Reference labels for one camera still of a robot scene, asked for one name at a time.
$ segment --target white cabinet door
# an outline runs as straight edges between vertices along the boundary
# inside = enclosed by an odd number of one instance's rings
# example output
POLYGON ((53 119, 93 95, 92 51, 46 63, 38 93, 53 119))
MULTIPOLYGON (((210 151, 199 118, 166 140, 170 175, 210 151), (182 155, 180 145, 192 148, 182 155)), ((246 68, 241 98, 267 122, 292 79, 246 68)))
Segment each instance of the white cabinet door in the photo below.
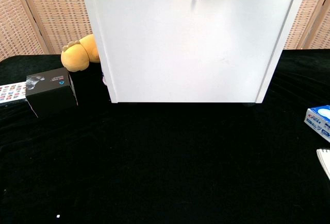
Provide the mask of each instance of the white cabinet door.
POLYGON ((85 0, 113 102, 262 102, 302 0, 85 0))

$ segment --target black box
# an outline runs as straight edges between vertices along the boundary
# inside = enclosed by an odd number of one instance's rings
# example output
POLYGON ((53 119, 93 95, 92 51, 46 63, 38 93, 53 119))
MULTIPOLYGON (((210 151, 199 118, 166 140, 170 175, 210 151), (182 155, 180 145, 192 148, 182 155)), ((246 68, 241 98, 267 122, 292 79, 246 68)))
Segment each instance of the black box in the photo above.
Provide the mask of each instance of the black box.
POLYGON ((37 117, 45 117, 78 105, 66 68, 27 76, 26 99, 37 117))

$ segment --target beige woven panel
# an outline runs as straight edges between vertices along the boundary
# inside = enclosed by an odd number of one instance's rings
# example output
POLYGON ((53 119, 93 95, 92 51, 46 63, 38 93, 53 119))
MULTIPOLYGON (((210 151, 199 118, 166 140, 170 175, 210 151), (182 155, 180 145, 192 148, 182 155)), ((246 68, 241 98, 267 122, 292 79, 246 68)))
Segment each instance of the beige woven panel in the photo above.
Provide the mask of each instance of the beige woven panel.
POLYGON ((310 45, 310 49, 330 49, 330 10, 323 19, 310 45))
POLYGON ((84 0, 31 0, 48 37, 51 50, 59 54, 70 41, 90 33, 84 0))
POLYGON ((285 49, 299 49, 297 45, 306 29, 307 23, 318 3, 318 0, 303 0, 294 19, 285 49))
POLYGON ((0 61, 15 55, 43 54, 20 0, 0 0, 0 61))

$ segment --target tissue box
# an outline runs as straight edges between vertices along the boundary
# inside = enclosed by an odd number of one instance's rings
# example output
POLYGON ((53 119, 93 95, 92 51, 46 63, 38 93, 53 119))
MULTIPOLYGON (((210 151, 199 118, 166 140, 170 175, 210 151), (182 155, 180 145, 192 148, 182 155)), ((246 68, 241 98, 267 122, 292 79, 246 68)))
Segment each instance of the tissue box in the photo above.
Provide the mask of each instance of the tissue box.
POLYGON ((330 106, 309 108, 305 123, 330 142, 330 106))
POLYGON ((27 76, 26 99, 37 117, 45 117, 78 104, 66 68, 27 76))

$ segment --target black fabric surface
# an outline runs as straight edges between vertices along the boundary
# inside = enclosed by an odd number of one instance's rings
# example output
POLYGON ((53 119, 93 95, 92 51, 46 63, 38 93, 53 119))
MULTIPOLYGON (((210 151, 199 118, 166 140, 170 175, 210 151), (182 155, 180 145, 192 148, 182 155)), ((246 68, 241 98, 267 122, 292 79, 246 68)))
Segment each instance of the black fabric surface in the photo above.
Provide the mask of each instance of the black fabric surface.
MULTIPOLYGON (((99 64, 79 106, 0 109, 0 223, 329 223, 330 188, 303 119, 330 104, 330 50, 284 51, 263 104, 111 104, 99 64)), ((0 85, 61 67, 0 63, 0 85)))

